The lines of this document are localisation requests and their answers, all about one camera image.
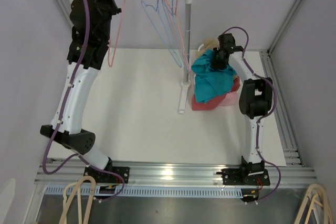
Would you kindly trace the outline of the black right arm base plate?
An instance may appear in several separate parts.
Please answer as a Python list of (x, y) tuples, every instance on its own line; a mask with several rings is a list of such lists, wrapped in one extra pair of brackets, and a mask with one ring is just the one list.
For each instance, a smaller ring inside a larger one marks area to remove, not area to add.
[(261, 182), (263, 186), (270, 186), (269, 173), (265, 169), (262, 173), (243, 175), (239, 168), (224, 168), (216, 172), (223, 180), (223, 185), (230, 186), (257, 186)]

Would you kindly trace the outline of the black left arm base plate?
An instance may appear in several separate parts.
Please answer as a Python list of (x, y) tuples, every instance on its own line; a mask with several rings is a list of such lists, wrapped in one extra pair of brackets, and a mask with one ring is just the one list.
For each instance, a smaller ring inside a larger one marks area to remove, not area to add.
[(125, 184), (128, 183), (130, 175), (130, 167), (127, 166), (115, 166), (113, 161), (109, 159), (104, 172), (100, 172), (91, 166), (85, 168), (85, 176), (93, 177), (97, 183), (112, 183), (112, 184), (122, 184), (122, 180)]

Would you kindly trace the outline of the tan t-shirt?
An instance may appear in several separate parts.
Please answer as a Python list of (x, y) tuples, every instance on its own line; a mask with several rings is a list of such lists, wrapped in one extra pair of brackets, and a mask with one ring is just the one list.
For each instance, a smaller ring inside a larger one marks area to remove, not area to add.
[(213, 48), (218, 48), (219, 47), (219, 42), (216, 38), (209, 38), (204, 41), (204, 47), (205, 50), (209, 51), (208, 56), (210, 59), (210, 65), (208, 72), (204, 74), (204, 77), (200, 77), (200, 74), (198, 75), (197, 79), (200, 81), (201, 79), (203, 81), (208, 81), (209, 83), (215, 83), (215, 82), (224, 82), (224, 81), (229, 81), (230, 78), (233, 79), (235, 77), (239, 77), (235, 70), (231, 68), (230, 66), (227, 66), (226, 69), (224, 70), (214, 70), (211, 67), (211, 62), (212, 58), (214, 56)]

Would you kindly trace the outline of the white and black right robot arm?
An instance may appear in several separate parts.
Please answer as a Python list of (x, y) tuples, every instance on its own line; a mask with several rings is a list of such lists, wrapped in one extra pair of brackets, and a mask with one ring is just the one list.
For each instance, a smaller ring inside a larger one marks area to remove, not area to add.
[(269, 185), (268, 171), (261, 157), (264, 118), (272, 107), (272, 80), (260, 77), (245, 59), (245, 49), (236, 45), (231, 33), (218, 37), (219, 47), (214, 48), (212, 67), (223, 70), (232, 67), (243, 83), (239, 97), (239, 110), (246, 123), (245, 151), (237, 168), (224, 168), (221, 174), (224, 185), (257, 186), (261, 181)]

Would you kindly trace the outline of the pink t-shirt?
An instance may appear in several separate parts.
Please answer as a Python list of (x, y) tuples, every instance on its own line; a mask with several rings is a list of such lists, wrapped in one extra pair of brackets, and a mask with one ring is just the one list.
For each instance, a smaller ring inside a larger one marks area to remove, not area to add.
[(219, 106), (232, 106), (238, 103), (239, 95), (237, 92), (227, 93), (225, 98), (221, 101)]

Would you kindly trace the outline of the teal t-shirt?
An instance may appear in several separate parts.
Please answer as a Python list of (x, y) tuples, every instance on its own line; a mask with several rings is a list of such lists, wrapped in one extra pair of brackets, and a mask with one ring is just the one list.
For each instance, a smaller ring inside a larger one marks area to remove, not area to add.
[(206, 50), (191, 66), (195, 74), (195, 99), (207, 103), (217, 96), (231, 92), (236, 71), (228, 65), (224, 70), (212, 68), (213, 50)]

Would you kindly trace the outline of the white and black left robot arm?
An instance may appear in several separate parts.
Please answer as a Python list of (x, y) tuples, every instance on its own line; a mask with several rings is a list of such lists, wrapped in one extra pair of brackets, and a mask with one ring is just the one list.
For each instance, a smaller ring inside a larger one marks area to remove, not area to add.
[(108, 51), (112, 17), (119, 13), (114, 0), (73, 0), (66, 84), (54, 118), (40, 128), (51, 143), (73, 151), (95, 167), (94, 175), (102, 183), (112, 179), (111, 159), (96, 146), (95, 134), (82, 128), (82, 117)]

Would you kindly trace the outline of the coral red t-shirt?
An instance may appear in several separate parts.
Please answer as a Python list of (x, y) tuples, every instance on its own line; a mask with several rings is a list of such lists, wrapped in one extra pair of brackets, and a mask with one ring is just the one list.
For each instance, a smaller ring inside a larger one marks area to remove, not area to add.
[[(240, 88), (240, 78), (234, 78), (234, 84), (232, 86), (231, 92), (237, 92)], [(211, 99), (207, 103), (204, 102), (197, 102), (196, 96), (193, 95), (191, 99), (191, 107), (193, 111), (210, 111), (219, 106), (221, 101), (225, 98), (226, 94), (216, 96), (215, 98)]]

